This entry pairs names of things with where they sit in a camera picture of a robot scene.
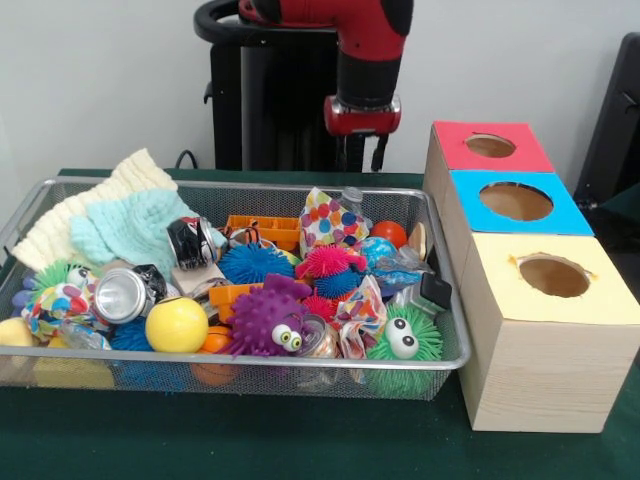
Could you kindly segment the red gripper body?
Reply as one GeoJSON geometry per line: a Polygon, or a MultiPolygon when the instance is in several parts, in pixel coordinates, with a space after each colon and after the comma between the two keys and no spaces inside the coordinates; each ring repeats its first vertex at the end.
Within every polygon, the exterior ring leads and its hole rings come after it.
{"type": "Polygon", "coordinates": [[[401,102],[394,95],[390,104],[374,109],[356,109],[342,104],[335,95],[327,96],[323,105],[324,122],[332,136],[394,133],[401,120],[401,102]]]}

